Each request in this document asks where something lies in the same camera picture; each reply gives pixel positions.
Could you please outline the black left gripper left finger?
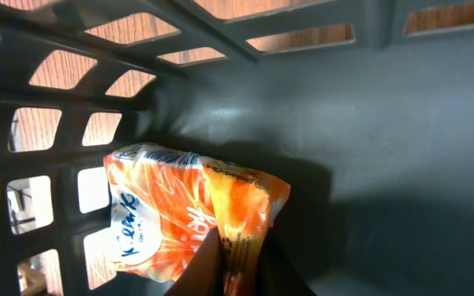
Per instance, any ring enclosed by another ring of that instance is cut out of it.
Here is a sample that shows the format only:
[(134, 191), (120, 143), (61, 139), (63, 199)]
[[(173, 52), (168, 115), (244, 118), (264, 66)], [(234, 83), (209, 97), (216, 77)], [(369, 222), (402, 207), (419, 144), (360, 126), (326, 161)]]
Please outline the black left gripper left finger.
[(184, 273), (165, 296), (214, 296), (224, 294), (223, 251), (217, 228), (210, 230)]

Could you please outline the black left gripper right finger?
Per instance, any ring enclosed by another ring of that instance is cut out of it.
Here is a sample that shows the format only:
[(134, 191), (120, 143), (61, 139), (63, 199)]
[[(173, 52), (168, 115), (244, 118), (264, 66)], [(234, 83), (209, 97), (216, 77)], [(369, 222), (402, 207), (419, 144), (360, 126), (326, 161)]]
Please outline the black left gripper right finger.
[(274, 230), (269, 230), (258, 261), (257, 295), (315, 296), (283, 252)]

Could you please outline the orange tissue packet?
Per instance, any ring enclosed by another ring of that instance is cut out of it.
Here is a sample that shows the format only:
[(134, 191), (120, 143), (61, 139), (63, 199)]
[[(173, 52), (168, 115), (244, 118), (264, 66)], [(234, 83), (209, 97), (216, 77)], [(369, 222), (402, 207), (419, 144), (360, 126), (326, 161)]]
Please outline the orange tissue packet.
[(289, 183), (155, 143), (118, 149), (105, 156), (104, 167), (117, 271), (176, 281), (208, 233), (218, 229), (225, 294), (252, 293), (263, 242), (289, 198)]

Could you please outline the grey plastic mesh basket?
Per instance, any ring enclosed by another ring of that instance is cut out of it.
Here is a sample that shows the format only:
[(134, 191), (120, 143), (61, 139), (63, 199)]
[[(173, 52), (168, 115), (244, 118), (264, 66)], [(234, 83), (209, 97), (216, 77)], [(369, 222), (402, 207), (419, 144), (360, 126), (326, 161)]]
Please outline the grey plastic mesh basket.
[(190, 1), (0, 4), (0, 295), (58, 253), (88, 295), (77, 172), (153, 141), (291, 185), (272, 230), (318, 295), (474, 295), (474, 25), (436, 1), (331, 1), (236, 21)]

